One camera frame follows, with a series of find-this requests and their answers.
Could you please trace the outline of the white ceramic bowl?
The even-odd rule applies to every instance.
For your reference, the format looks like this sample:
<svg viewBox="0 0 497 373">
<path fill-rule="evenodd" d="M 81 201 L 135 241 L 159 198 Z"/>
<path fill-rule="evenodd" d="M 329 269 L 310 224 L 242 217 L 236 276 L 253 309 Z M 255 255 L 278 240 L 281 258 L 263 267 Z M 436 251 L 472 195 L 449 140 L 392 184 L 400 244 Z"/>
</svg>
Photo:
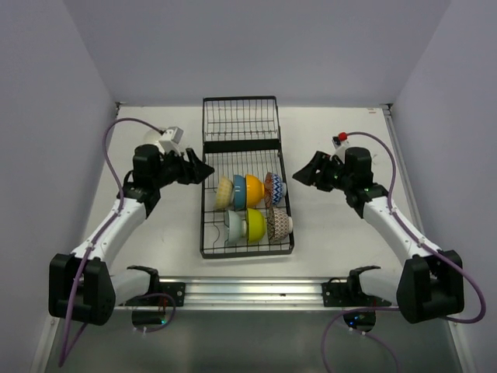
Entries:
<svg viewBox="0 0 497 373">
<path fill-rule="evenodd" d="M 146 145 L 154 145 L 157 148 L 161 148 L 160 139 L 162 137 L 162 133 L 156 130 L 149 130 L 144 134 L 143 143 Z"/>
</svg>

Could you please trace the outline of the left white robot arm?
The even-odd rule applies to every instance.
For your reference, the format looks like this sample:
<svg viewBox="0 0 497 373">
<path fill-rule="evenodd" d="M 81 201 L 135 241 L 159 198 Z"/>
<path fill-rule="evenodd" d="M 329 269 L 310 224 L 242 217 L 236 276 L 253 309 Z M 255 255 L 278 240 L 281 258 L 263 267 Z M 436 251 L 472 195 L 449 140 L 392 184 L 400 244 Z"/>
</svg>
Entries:
<svg viewBox="0 0 497 373">
<path fill-rule="evenodd" d="M 160 201 L 160 190 L 172 183 L 201 184 L 214 173 L 191 148 L 185 155 L 160 152 L 154 145 L 135 148 L 133 168 L 122 181 L 106 220 L 69 254 L 58 253 L 49 265 L 50 315 L 101 326 L 113 309 L 134 298 L 153 305 L 162 294 L 158 271 L 130 266 L 110 275 L 109 266 L 131 234 Z"/>
</svg>

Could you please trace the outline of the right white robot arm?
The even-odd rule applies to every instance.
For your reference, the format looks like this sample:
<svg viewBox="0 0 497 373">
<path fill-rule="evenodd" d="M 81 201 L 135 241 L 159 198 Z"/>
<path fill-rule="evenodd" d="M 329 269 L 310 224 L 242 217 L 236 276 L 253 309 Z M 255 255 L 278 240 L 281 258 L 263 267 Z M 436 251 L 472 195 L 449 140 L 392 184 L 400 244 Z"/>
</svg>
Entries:
<svg viewBox="0 0 497 373">
<path fill-rule="evenodd" d="M 342 191 L 346 203 L 377 231 L 402 266 L 398 276 L 379 266 L 359 267 L 349 272 L 346 282 L 331 283 L 331 289 L 345 290 L 355 305 L 373 296 L 382 298 L 397 306 L 410 323 L 463 311 L 461 257 L 453 250 L 440 249 L 399 213 L 391 193 L 374 182 L 369 150 L 352 147 L 334 155 L 316 152 L 293 178 L 321 191 Z"/>
</svg>

